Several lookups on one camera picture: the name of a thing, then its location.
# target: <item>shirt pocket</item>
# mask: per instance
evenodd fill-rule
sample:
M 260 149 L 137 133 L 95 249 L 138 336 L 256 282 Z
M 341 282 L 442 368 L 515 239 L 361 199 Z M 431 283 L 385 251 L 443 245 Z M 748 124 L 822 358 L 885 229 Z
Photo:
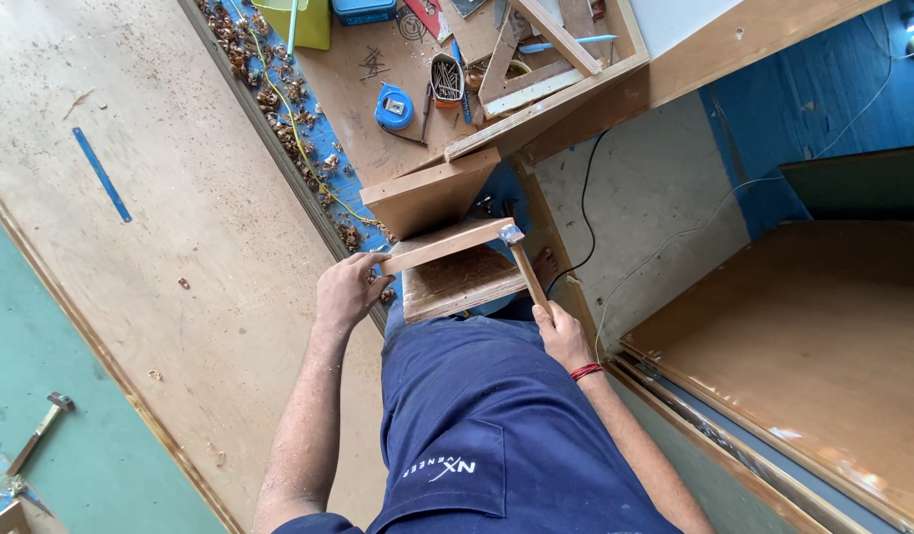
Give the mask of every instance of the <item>shirt pocket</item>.
M 385 508 L 368 527 L 381 532 L 404 516 L 429 511 L 472 510 L 506 517 L 503 428 L 465 419 L 434 440 L 394 481 Z

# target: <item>bare foot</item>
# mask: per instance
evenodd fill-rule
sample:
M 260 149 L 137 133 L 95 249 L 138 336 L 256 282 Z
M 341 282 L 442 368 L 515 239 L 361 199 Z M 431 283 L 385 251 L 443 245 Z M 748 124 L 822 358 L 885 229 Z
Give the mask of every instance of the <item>bare foot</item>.
M 543 248 L 531 263 L 533 264 L 533 273 L 536 275 L 536 280 L 540 282 L 543 291 L 549 290 L 549 284 L 553 283 L 556 274 L 559 274 L 552 249 L 549 247 Z

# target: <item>hammer head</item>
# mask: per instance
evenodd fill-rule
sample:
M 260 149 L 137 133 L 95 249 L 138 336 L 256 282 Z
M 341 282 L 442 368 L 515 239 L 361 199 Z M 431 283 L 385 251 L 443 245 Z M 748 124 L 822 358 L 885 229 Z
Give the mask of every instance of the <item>hammer head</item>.
M 47 397 L 47 400 L 64 411 L 72 411 L 74 409 L 74 401 L 71 400 L 71 397 L 68 395 L 61 395 L 59 392 L 51 392 L 51 395 Z
M 500 240 L 504 245 L 511 247 L 513 245 L 520 244 L 524 235 L 520 231 L 520 227 L 515 224 L 508 224 L 500 228 L 500 231 L 497 233 L 500 236 Z

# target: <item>navy blue shirt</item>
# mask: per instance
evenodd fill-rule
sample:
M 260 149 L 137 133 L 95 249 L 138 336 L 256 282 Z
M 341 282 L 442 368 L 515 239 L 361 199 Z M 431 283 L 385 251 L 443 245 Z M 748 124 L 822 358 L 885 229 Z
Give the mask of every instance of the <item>navy blue shirt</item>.
M 381 454 L 368 534 L 672 533 L 533 323 L 425 321 L 386 337 Z M 303 516 L 274 534 L 360 533 Z

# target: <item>tape measure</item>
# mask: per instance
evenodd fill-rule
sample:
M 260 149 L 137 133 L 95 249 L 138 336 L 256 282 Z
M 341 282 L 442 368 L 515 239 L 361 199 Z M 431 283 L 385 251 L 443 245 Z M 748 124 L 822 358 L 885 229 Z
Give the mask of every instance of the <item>tape measure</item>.
M 414 102 L 408 93 L 398 86 L 381 85 L 378 105 L 374 109 L 374 119 L 383 127 L 401 130 L 408 127 L 413 117 Z

